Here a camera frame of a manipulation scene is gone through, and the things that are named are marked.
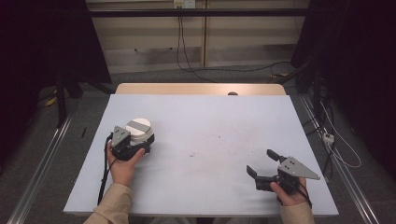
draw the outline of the cable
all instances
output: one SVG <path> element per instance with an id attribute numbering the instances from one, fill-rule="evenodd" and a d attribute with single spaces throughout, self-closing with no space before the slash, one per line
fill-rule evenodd
<path id="1" fill-rule="evenodd" d="M 334 152 L 334 150 L 332 149 L 332 147 L 330 146 L 329 143 L 327 143 L 327 146 L 329 147 L 329 150 L 334 154 L 334 157 L 337 158 L 339 161 L 341 161 L 344 165 L 349 166 L 351 168 L 359 168 L 361 167 L 361 158 L 359 157 L 358 153 L 356 153 L 356 151 L 353 149 L 353 147 L 341 136 L 341 134 L 339 132 L 337 132 L 337 130 L 335 129 L 335 127 L 332 125 L 332 122 L 330 121 L 329 118 L 329 114 L 326 111 L 326 108 L 324 107 L 323 103 L 320 102 L 321 106 L 323 107 L 323 111 L 326 114 L 326 117 L 328 118 L 330 125 L 332 126 L 332 128 L 334 129 L 334 132 L 346 143 L 346 145 L 352 150 L 352 152 L 356 155 L 356 157 L 359 160 L 359 165 L 351 165 L 349 163 L 347 163 L 346 161 L 344 161 L 337 153 Z"/>
<path id="2" fill-rule="evenodd" d="M 332 124 L 332 126 L 334 126 L 334 113 L 332 111 L 332 107 L 330 106 L 330 95 L 328 95 L 328 101 L 327 102 L 328 102 L 328 107 L 329 107 L 330 111 L 332 112 L 332 119 L 329 119 L 329 122 Z M 332 127 L 332 130 L 331 130 L 331 134 L 334 136 L 334 128 L 333 127 Z M 331 168 L 331 170 L 330 170 L 330 179 L 332 179 L 332 152 L 334 151 L 334 146 L 335 146 L 335 137 L 334 137 L 334 140 L 332 142 L 332 150 L 330 150 L 330 152 L 326 150 L 327 159 L 326 159 L 326 162 L 325 162 L 325 164 L 323 166 L 323 170 L 322 170 L 322 173 L 325 174 L 325 172 L 327 170 L 327 165 L 330 163 L 330 166 L 331 166 L 330 167 Z"/>
<path id="3" fill-rule="evenodd" d="M 103 198 L 103 194 L 105 192 L 105 186 L 106 186 L 106 182 L 107 182 L 107 177 L 108 177 L 108 172 L 110 172 L 110 168 L 113 165 L 113 163 L 117 160 L 115 159 L 113 162 L 111 162 L 111 164 L 109 165 L 108 169 L 107 169 L 107 143 L 110 139 L 113 138 L 113 133 L 111 133 L 108 138 L 105 141 L 105 170 L 103 171 L 103 178 L 102 178 L 102 184 L 100 186 L 100 190 L 99 190 L 99 195 L 98 195 L 98 204 L 102 201 Z"/>
<path id="4" fill-rule="evenodd" d="M 303 187 L 303 189 L 305 190 L 306 194 L 303 193 L 299 188 L 296 188 L 294 185 L 292 185 L 292 184 L 289 182 L 289 180 L 287 180 L 286 178 L 282 178 L 282 182 L 288 184 L 290 187 L 292 187 L 292 188 L 294 188 L 295 190 L 297 190 L 297 192 L 298 192 L 299 194 L 301 194 L 301 195 L 306 199 L 306 202 L 307 202 L 307 203 L 309 204 L 309 206 L 312 208 L 312 202 L 311 202 L 311 200 L 309 199 L 308 190 L 306 190 L 306 187 L 304 187 L 304 186 L 300 183 L 300 181 L 299 181 L 299 184 L 300 184 L 300 186 Z"/>
<path id="5" fill-rule="evenodd" d="M 314 119 L 316 119 L 316 118 L 317 118 L 317 116 L 314 116 L 312 119 L 309 119 L 309 120 L 303 122 L 303 123 L 301 124 L 301 126 L 304 127 L 305 125 L 307 125 L 309 122 L 311 122 L 312 120 L 314 120 Z"/>
<path id="6" fill-rule="evenodd" d="M 293 0 L 293 8 L 296 8 L 296 0 Z M 293 18 L 294 18 L 294 24 L 296 25 L 296 32 L 297 32 L 297 35 L 300 37 L 301 34 L 300 34 L 299 29 L 298 29 L 297 19 L 296 19 L 295 16 L 294 16 Z"/>
<path id="7" fill-rule="evenodd" d="M 216 81 L 213 81 L 213 80 L 210 80 L 210 79 L 208 79 L 208 78 L 199 76 L 199 75 L 196 74 L 195 71 L 191 68 L 190 62 L 189 62 L 189 58 L 187 57 L 186 43 L 184 42 L 184 31 L 183 31 L 183 30 L 184 30 L 184 27 L 183 27 L 183 19 L 182 19 L 181 17 L 178 17 L 178 41 L 177 41 L 177 65 L 178 65 L 178 67 L 179 67 L 182 71 L 192 72 L 196 77 L 198 77 L 198 78 L 200 78 L 200 79 L 203 79 L 203 80 L 208 81 L 208 82 L 217 83 Z M 186 69 L 182 68 L 182 67 L 180 66 L 179 61 L 178 61 L 178 50 L 179 50 L 179 48 L 180 48 L 180 34 L 181 34 L 181 38 L 182 38 L 182 40 L 183 40 L 184 55 L 185 55 L 185 58 L 186 58 L 186 61 L 187 61 L 187 65 L 189 66 L 190 70 L 186 70 Z"/>
<path id="8" fill-rule="evenodd" d="M 317 127 L 316 129 L 310 131 L 309 133 L 306 133 L 305 136 L 308 136 L 308 135 L 310 135 L 311 133 L 315 133 L 315 132 L 317 132 L 317 131 L 320 131 L 320 130 L 322 129 L 322 127 L 324 126 L 325 121 L 326 121 L 326 117 L 323 118 L 323 119 L 320 119 L 319 124 L 318 124 L 318 127 Z"/>
<path id="9" fill-rule="evenodd" d="M 181 38 L 181 40 L 182 40 L 182 42 L 183 42 L 184 56 L 185 56 L 185 58 L 186 58 L 187 65 L 189 66 L 189 69 L 185 69 L 185 68 L 181 67 L 180 62 L 179 62 L 179 59 L 178 59 L 178 57 L 179 57 L 179 55 L 178 55 L 178 54 L 179 54 L 179 48 L 180 48 L 180 38 Z M 254 72 L 254 71 L 260 71 L 260 70 L 263 70 L 263 69 L 266 69 L 266 68 L 270 68 L 270 70 L 271 70 L 271 71 L 270 71 L 270 72 L 271 72 L 271 79 L 268 81 L 268 83 L 270 83 L 270 81 L 272 80 L 273 77 L 277 77 L 277 75 L 274 75 L 274 74 L 273 74 L 272 67 L 273 67 L 274 65 L 281 64 L 281 63 L 290 63 L 290 62 L 277 62 L 277 63 L 272 63 L 272 64 L 270 64 L 270 65 L 266 65 L 266 66 L 264 66 L 264 67 L 253 68 L 253 69 L 247 69 L 247 70 L 226 69 L 226 68 L 199 68 L 199 69 L 192 69 L 192 68 L 191 68 L 191 65 L 190 65 L 189 58 L 188 58 L 188 56 L 187 56 L 186 44 L 185 44 L 185 40 L 184 40 L 183 19 L 182 19 L 181 17 L 178 17 L 177 66 L 178 66 L 178 67 L 180 68 L 180 70 L 182 70 L 182 71 L 185 71 L 185 72 L 193 72 L 194 75 L 195 75 L 196 77 L 200 78 L 200 79 L 203 79 L 203 80 L 206 80 L 206 81 L 210 81 L 210 82 L 215 82 L 215 83 L 216 83 L 216 81 L 213 81 L 213 80 L 210 80 L 210 79 L 208 79 L 208 78 L 199 76 L 198 74 L 196 74 L 196 72 L 199 72 L 199 71 L 226 71 L 226 72 L 243 72 L 243 73 L 245 73 L 245 72 Z"/>

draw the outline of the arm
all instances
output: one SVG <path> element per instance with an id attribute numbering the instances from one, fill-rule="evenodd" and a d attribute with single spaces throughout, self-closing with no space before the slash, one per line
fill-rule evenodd
<path id="1" fill-rule="evenodd" d="M 307 193 L 306 180 L 300 177 L 300 191 Z M 271 188 L 281 201 L 280 215 L 284 224 L 313 224 L 314 216 L 306 199 L 298 192 L 288 195 L 277 183 L 271 183 Z"/>
<path id="2" fill-rule="evenodd" d="M 140 149 L 129 161 L 116 161 L 111 153 L 111 143 L 107 144 L 107 161 L 110 167 L 113 184 L 107 190 L 100 204 L 93 209 L 92 215 L 84 223 L 128 223 L 128 213 L 131 208 L 134 167 L 145 154 Z"/>

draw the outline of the white table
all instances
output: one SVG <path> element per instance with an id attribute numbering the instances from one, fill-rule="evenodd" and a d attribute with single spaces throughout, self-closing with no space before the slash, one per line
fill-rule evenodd
<path id="1" fill-rule="evenodd" d="M 138 164 L 131 214 L 151 217 L 269 217 L 273 192 L 258 191 L 246 166 L 276 175 L 271 148 L 321 176 L 307 180 L 315 216 L 338 215 L 332 195 L 287 95 L 116 94 L 110 97 L 64 211 L 86 216 L 96 206 L 104 144 L 115 125 L 151 121 L 156 140 Z M 108 188 L 112 182 L 107 180 Z"/>

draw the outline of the dark background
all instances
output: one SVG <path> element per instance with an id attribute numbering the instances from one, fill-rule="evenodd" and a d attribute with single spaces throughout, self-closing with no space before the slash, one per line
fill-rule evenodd
<path id="1" fill-rule="evenodd" d="M 337 17 L 330 18 L 335 19 L 335 28 L 314 63 L 320 68 L 322 84 L 330 89 L 371 154 L 396 178 L 394 6 L 389 1 L 356 0 L 313 0 L 310 5 L 332 8 Z M 331 24 L 328 19 L 306 18 L 291 60 L 295 67 L 312 60 L 311 52 Z M 297 90 L 311 86 L 314 71 L 310 67 L 301 73 Z"/>
<path id="2" fill-rule="evenodd" d="M 7 127 L 1 163 L 21 139 L 42 88 L 55 86 L 57 77 L 70 91 L 87 79 L 111 82 L 91 18 L 59 17 L 57 10 L 88 11 L 83 0 L 0 2 L 1 124 Z"/>

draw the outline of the metal rail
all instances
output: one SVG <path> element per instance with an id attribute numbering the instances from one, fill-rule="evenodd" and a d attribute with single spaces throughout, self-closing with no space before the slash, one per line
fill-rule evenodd
<path id="1" fill-rule="evenodd" d="M 326 8 L 164 8 L 164 9 L 92 9 L 51 10 L 31 12 L 51 17 L 303 17 L 331 16 L 333 10 Z"/>
<path id="2" fill-rule="evenodd" d="M 300 95 L 300 100 L 302 101 L 305 110 L 309 115 L 309 118 L 312 119 L 314 126 L 317 128 L 319 124 L 315 117 L 315 114 L 312 112 L 313 105 L 311 101 L 308 98 L 303 97 L 302 95 Z M 326 146 L 326 150 L 328 151 L 328 153 L 330 153 L 330 148 L 328 146 Z M 337 153 L 338 156 L 341 158 L 341 155 L 336 147 L 334 148 L 334 152 Z M 373 207 L 370 205 L 370 202 L 361 190 L 361 187 L 359 187 L 359 184 L 356 182 L 352 173 L 350 173 L 348 167 L 337 159 L 334 160 L 334 166 L 337 169 L 341 178 L 343 179 L 343 182 L 346 185 L 346 189 L 349 192 L 352 201 L 355 203 L 356 207 L 361 213 L 361 217 L 363 218 L 364 222 L 367 224 L 379 224 L 379 220 L 375 215 Z"/>
<path id="3" fill-rule="evenodd" d="M 72 104 L 71 111 L 66 118 L 64 124 L 56 129 L 55 134 L 52 137 L 51 142 L 41 159 L 40 164 L 38 165 L 37 169 L 35 170 L 35 174 L 33 175 L 32 179 L 30 180 L 27 188 L 25 189 L 24 193 L 22 194 L 20 200 L 17 203 L 14 211 L 11 214 L 7 224 L 22 224 L 26 219 L 30 208 L 32 207 L 33 202 L 35 201 L 35 196 L 40 190 L 40 187 L 47 175 L 47 172 L 50 168 L 50 165 L 53 161 L 53 158 L 56 155 L 56 152 L 64 139 L 64 135 L 69 127 L 71 118 L 75 114 L 78 107 L 78 100 L 76 100 Z"/>

